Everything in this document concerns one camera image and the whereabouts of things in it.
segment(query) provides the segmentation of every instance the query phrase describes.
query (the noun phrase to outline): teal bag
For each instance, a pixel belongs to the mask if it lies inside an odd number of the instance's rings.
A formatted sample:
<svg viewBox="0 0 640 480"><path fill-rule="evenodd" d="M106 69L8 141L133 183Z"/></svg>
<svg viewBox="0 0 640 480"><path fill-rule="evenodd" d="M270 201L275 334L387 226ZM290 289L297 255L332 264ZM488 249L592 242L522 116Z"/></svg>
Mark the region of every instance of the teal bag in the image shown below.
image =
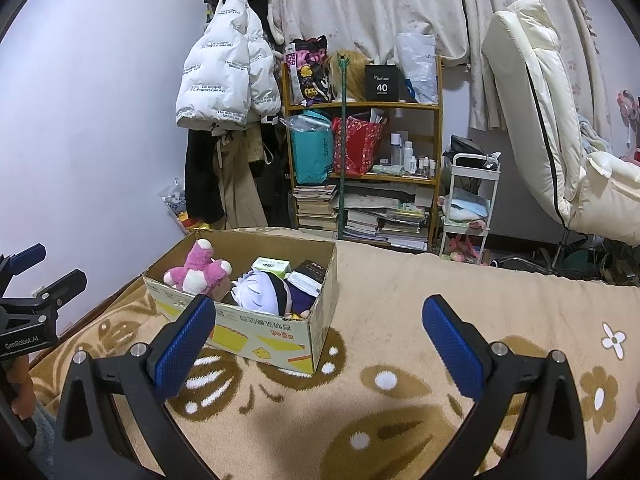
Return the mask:
<svg viewBox="0 0 640 480"><path fill-rule="evenodd" d="M322 184L334 168L334 134L331 131L331 121L311 110L305 110L303 115L325 121L326 130L290 131L296 180L300 184Z"/></svg>

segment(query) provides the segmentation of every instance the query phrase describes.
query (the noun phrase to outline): black product box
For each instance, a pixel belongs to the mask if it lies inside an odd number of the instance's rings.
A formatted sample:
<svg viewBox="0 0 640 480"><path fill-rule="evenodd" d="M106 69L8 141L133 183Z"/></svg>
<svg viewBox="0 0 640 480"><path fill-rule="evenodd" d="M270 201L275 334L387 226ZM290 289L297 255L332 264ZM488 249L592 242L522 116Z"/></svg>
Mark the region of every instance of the black product box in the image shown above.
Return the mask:
<svg viewBox="0 0 640 480"><path fill-rule="evenodd" d="M367 101L398 101L398 67L366 65L364 67Z"/></svg>

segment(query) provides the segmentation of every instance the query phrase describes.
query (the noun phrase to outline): white rolling cart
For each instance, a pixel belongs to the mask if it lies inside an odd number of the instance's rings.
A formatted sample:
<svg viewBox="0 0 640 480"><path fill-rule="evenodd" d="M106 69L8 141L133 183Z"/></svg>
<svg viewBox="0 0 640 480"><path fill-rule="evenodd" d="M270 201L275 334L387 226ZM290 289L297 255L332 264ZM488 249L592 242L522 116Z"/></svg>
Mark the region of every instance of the white rolling cart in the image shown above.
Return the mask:
<svg viewBox="0 0 640 480"><path fill-rule="evenodd" d="M497 162L498 167L496 170L466 168L465 166L458 165L458 161L461 158L476 158L482 161ZM495 193L498 191L498 180L500 179L500 162L498 162L492 156L487 155L474 155L472 153L459 153L455 155L453 157L453 162L451 163L451 186L449 187L449 196L453 196L453 188L457 176L468 176L471 178L480 178L482 180L491 180L494 183L494 190L492 192L491 201L489 202L489 215L486 218L485 229L472 229L470 227L452 224L449 222L449 212L451 208L451 202L449 201L449 206L445 206L443 208L443 210L445 210L443 218L444 232L442 234L442 241L440 243L440 256L442 256L442 253L444 252L444 244L447 241L447 234L480 236L482 237L482 246L480 247L478 260L476 261L476 264L479 265L480 261L482 260L482 252L484 251L486 237L489 234L489 230L491 229L491 217L494 213Z"/></svg>

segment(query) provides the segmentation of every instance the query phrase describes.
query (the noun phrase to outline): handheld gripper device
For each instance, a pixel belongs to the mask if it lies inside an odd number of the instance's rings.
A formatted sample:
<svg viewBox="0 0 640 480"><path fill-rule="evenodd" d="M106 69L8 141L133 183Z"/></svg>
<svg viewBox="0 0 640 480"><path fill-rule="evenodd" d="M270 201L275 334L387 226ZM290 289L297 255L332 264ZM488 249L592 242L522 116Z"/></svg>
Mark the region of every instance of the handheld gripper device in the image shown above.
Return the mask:
<svg viewBox="0 0 640 480"><path fill-rule="evenodd" d="M214 301L199 294L148 345L135 343L124 355L102 359L76 352L56 421L56 478L219 480L191 447L164 403L178 395L215 322ZM166 476L140 464L114 395L127 399Z"/></svg>
<svg viewBox="0 0 640 480"><path fill-rule="evenodd" d="M422 324L471 412L422 480L584 480L587 448L580 402L566 356L516 355L489 344L440 296L422 308ZM499 464L476 476L511 397L527 397Z"/></svg>
<svg viewBox="0 0 640 480"><path fill-rule="evenodd" d="M12 278L39 264L46 254L41 244L19 254L0 254L0 449L3 456L0 469L9 463L15 470L30 472L29 478L33 480L43 478L26 455L33 447L36 426L32 419L20 420L12 411L11 403L17 393L5 372L17 357L58 343L58 309L86 288L86 276L76 269L43 288L36 298L4 298Z"/></svg>

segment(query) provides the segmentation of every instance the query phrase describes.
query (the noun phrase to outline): beige blanket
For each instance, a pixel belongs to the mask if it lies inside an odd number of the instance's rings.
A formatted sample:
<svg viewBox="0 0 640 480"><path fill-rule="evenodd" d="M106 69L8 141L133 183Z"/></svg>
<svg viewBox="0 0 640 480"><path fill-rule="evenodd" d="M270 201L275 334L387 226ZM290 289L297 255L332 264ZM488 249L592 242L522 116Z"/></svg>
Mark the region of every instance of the beige blanket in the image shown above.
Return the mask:
<svg viewBox="0 0 640 480"><path fill-rule="evenodd" d="M303 236L299 232L269 230ZM592 474L613 452L640 402L640 290L445 262L338 242L340 286L332 328L312 377L205 348L175 418L220 478L417 479L472 403L448 377L420 320L439 293L488 341L568 356L577 383ZM153 339L166 320L142 280L98 320L34 368L55 411L78 348L119 354ZM142 462L155 466L122 402ZM512 402L483 468L498 461L522 398Z"/></svg>

